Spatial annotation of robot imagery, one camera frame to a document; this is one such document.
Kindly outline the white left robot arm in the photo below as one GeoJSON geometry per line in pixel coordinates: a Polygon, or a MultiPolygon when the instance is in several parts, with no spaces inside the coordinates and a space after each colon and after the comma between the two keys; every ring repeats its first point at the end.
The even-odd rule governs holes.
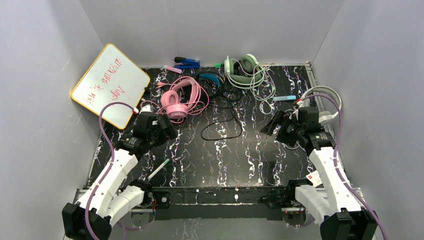
{"type": "Polygon", "coordinates": [[[140,112],[135,124],[112,147],[110,160],[89,189],[62,209],[65,236],[72,240],[107,240],[113,226],[140,205],[151,189],[148,183],[135,180],[118,192],[124,179],[147,152],[176,137],[168,116],[140,112]]]}

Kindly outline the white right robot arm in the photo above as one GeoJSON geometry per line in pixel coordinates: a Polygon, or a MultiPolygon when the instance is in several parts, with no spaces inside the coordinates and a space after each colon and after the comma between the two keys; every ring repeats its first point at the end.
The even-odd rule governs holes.
{"type": "Polygon", "coordinates": [[[290,180],[282,193],[263,196],[262,202],[273,199],[281,205],[297,201],[319,224],[323,240],[372,240],[377,222],[375,212],[365,207],[363,199],[354,191],[343,168],[334,156],[336,142],[319,123],[316,107],[301,107],[297,117],[277,111],[261,133],[271,136],[279,126],[276,140],[293,147],[299,144],[305,149],[321,180],[326,193],[323,197],[310,177],[290,180]]]}

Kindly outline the pink headphones with cable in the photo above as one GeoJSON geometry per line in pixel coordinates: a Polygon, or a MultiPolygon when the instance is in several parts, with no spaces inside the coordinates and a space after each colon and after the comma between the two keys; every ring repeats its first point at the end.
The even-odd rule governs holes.
{"type": "Polygon", "coordinates": [[[211,102],[206,89],[191,76],[182,76],[172,83],[157,82],[157,89],[168,87],[160,98],[160,104],[151,100],[142,100],[141,107],[151,105],[155,113],[166,115],[172,123],[180,124],[186,117],[202,114],[211,102]]]}

